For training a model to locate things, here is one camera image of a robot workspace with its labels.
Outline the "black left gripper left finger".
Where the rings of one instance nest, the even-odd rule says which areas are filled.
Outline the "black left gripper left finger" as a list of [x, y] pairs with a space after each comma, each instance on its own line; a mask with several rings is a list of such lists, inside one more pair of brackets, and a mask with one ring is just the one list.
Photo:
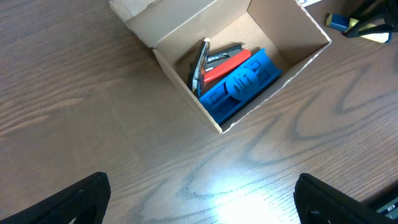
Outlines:
[[95, 172], [1, 223], [102, 224], [110, 196], [108, 176]]

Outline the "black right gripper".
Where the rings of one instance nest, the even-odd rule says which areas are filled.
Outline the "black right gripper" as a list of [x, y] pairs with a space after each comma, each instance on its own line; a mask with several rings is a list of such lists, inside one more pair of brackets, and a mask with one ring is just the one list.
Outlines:
[[397, 31], [397, 0], [365, 0], [349, 16], [362, 23], [383, 21], [386, 24], [356, 24], [344, 33], [345, 37], [388, 39]]

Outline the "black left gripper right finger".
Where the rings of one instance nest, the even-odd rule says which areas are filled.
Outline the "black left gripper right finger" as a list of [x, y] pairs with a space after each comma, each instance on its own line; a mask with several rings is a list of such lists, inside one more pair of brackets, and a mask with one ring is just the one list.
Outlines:
[[294, 202], [305, 224], [397, 224], [369, 208], [370, 201], [359, 202], [308, 173], [300, 174], [295, 184]]

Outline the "yellow highlighter with blue cap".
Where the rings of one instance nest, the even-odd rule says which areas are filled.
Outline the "yellow highlighter with blue cap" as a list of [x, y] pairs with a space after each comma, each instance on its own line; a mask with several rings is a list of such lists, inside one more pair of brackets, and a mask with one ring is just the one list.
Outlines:
[[[345, 17], [339, 14], [329, 14], [325, 26], [340, 32], [346, 32], [359, 21], [357, 19]], [[380, 33], [380, 34], [368, 34], [362, 35], [361, 38], [368, 39], [379, 43], [389, 43], [392, 39], [391, 33]]]

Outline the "brown cardboard box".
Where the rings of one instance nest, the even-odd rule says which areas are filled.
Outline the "brown cardboard box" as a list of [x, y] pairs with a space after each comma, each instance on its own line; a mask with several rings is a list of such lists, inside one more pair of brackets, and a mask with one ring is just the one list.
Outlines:
[[[198, 120], [226, 133], [281, 91], [330, 44], [331, 39], [296, 0], [113, 0], [110, 7], [150, 47], [162, 70], [196, 111]], [[265, 49], [282, 74], [269, 88], [218, 124], [188, 89], [189, 62], [209, 38], [214, 52], [238, 42]]]

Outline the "blue plastic holder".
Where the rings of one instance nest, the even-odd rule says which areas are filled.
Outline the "blue plastic holder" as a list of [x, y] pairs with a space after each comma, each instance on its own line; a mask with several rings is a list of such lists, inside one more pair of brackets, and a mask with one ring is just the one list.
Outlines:
[[281, 73], [262, 48], [203, 94], [199, 102], [222, 125], [271, 86]]

